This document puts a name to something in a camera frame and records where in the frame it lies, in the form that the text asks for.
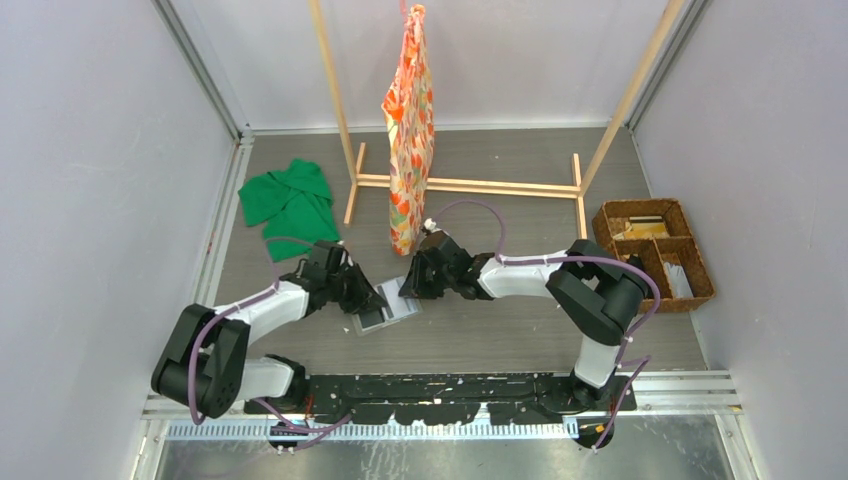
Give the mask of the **gold card in basket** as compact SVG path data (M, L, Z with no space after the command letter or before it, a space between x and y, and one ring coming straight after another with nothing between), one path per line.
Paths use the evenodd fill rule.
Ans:
M612 235L614 240L639 240L669 238L670 233L661 216L635 216L626 218Z

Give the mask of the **grey card holder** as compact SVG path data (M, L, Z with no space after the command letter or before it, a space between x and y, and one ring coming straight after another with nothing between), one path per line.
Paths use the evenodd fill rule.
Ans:
M375 287L375 290L387 302L387 305L379 310L352 316L353 326L358 335L364 336L386 328L423 311L418 299L399 295L403 283L404 278L398 276Z

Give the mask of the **white credit card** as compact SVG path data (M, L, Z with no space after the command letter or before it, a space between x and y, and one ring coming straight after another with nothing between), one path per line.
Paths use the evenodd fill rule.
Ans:
M387 305L381 309L386 323L400 321L422 311L417 299L403 298L398 295L403 281L403 277L395 277L376 286L377 292L387 302Z

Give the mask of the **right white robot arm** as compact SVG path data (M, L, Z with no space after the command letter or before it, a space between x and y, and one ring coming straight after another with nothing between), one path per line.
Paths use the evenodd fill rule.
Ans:
M569 249L548 255L472 255L437 230L415 252L399 294L430 300L448 290L467 300L555 300L582 334L570 392L574 403L589 411L610 398L608 381L643 301L660 296L639 259L620 261L590 240L578 239Z

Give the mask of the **wooden hanging rack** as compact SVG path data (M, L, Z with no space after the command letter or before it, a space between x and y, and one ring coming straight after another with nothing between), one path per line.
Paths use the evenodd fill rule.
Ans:
M345 164L351 182L343 219L343 223L345 225L350 225L353 219L358 191L365 187L387 188L390 186L390 178L387 175L367 174L362 171L366 145L362 143L357 151L353 150L348 131L348 124L345 118L345 111L334 59L326 32L321 3L316 0L311 0L308 2L308 5L313 28L316 33L321 52L325 76L330 89ZM597 171L606 158L609 148L619 129L623 126L627 114L632 110L637 95L642 91L651 68L657 60L660 49L669 38L672 27L675 25L679 15L682 13L684 5L685 2L683 0L672 0L666 4L662 16L650 37L640 62L624 90L615 112L608 122L605 132L595 149L594 154L592 155L588 169L583 171L581 169L579 155L572 155L572 174L574 180L572 185L432 177L428 183L429 189L432 191L454 193L569 199L575 202L577 235L582 239L586 239L588 237L588 227L585 196L590 189L590 185L594 180Z

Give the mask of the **white paper in basket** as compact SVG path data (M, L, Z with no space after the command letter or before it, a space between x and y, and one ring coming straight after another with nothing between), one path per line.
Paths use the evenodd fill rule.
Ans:
M683 266L667 261L663 262L663 266L669 279L672 297L676 299L693 298L694 292Z

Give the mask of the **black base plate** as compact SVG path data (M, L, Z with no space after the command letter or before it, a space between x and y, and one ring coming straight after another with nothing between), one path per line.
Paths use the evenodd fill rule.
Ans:
M550 372L475 374L312 375L299 374L289 391L263 404L249 401L250 414L276 410L311 414L333 424L345 416L360 425L389 420L410 426L468 424L488 417L493 425L559 423L565 416L587 413L601 418L614 407L636 408L626 394L626 375L612 377L600 390L573 375Z

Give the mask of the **green cloth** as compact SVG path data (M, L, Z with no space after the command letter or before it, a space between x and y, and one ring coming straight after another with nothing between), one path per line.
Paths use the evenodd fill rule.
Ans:
M295 158L284 170L248 179L238 195L245 224L263 228L275 262L307 253L319 240L341 239L330 186L314 162Z

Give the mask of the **orange patterned hanging cloth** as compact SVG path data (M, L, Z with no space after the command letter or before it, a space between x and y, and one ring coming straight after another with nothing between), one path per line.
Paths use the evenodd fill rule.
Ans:
M435 147L425 18L423 5L408 9L396 72L381 104L390 147L390 240L402 256L413 250L422 225Z

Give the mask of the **brown wicker basket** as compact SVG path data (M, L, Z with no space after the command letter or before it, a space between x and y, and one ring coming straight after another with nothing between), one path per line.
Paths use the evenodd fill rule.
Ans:
M661 216L668 227L669 238L614 240L626 218ZM643 270L659 289L659 313L684 313L698 309L716 295L693 231L682 204L673 198L611 200L603 203L591 221L597 243L621 261L638 258ZM692 286L693 298L672 297L663 262L680 264Z

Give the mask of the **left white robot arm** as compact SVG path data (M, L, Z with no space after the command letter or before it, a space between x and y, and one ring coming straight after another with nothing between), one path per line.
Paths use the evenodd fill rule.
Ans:
M361 315L381 313L388 302L342 244L319 240L295 271L261 292L228 305L185 307L153 370L151 388L188 407L195 423L218 418L239 401L296 413L308 397L304 366L275 354L251 359L248 350L328 304Z

